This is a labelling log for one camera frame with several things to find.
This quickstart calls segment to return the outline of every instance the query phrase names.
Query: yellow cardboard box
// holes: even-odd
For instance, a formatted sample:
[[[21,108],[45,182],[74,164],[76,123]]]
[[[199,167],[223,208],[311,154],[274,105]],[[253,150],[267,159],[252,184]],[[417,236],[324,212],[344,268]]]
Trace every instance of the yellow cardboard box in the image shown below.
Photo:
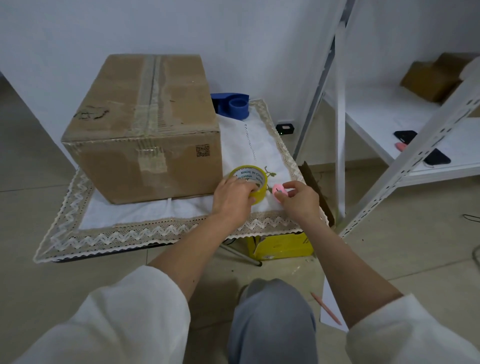
[[[248,254],[256,260],[309,256],[313,248],[304,232],[273,236],[249,236]]]

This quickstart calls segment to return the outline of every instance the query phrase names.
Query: white sleeve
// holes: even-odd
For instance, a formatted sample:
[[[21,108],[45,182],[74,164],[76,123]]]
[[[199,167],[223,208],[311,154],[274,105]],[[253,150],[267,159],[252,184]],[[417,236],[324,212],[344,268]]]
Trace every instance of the white sleeve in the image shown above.
[[[440,325],[413,295],[389,303],[352,327],[346,350],[354,364],[480,363],[478,350]]]
[[[190,311],[165,273],[140,267],[93,291],[67,322],[45,333],[16,363],[179,363]]]

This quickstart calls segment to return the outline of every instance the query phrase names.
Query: white wall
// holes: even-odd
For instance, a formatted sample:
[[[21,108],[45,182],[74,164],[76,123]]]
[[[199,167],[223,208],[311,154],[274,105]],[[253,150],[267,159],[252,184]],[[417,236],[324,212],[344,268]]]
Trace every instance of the white wall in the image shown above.
[[[299,119],[335,0],[4,0],[0,70],[60,137],[110,53],[199,53],[211,92],[263,97]]]
[[[478,0],[357,0],[356,6],[348,24],[347,87],[398,85],[413,61],[432,61],[445,51],[480,52]],[[333,90],[333,77],[326,87]],[[321,104],[298,162],[335,161],[334,122],[333,110]],[[377,157],[349,128],[346,142],[346,160]]]

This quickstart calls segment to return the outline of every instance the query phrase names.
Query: lace border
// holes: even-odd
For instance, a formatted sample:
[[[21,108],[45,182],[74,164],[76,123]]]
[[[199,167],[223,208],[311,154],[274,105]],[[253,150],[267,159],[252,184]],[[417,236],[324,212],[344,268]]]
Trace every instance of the lace border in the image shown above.
[[[275,130],[265,102],[261,99],[251,100],[250,105],[256,108],[269,133],[274,137],[291,178],[304,182],[296,162]],[[206,218],[206,216],[189,219],[168,218],[133,224],[118,224],[108,228],[79,230],[78,226],[94,190],[92,182],[83,171],[77,170],[57,217],[37,249],[34,262],[51,262],[112,253],[153,243],[172,244],[182,234],[193,229]],[[322,220],[328,224],[325,213],[321,211],[321,214]],[[298,224],[291,221],[284,211],[267,211],[252,213],[248,221],[229,238],[277,235],[298,231],[301,231]]]

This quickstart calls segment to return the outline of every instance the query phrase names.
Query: pink pencil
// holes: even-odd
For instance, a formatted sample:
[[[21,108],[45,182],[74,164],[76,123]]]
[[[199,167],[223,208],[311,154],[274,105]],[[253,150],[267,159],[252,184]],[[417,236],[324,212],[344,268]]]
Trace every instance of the pink pencil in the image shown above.
[[[342,326],[342,323],[340,322],[340,320],[337,318],[337,316],[335,316],[335,314],[330,311],[330,309],[326,306],[326,304],[324,304],[324,302],[322,301],[322,299],[320,297],[318,297],[315,293],[313,292],[310,292],[310,294],[312,295],[312,297],[315,299],[315,301],[318,302],[318,304],[329,314],[329,316],[336,322],[338,323],[340,326]]]

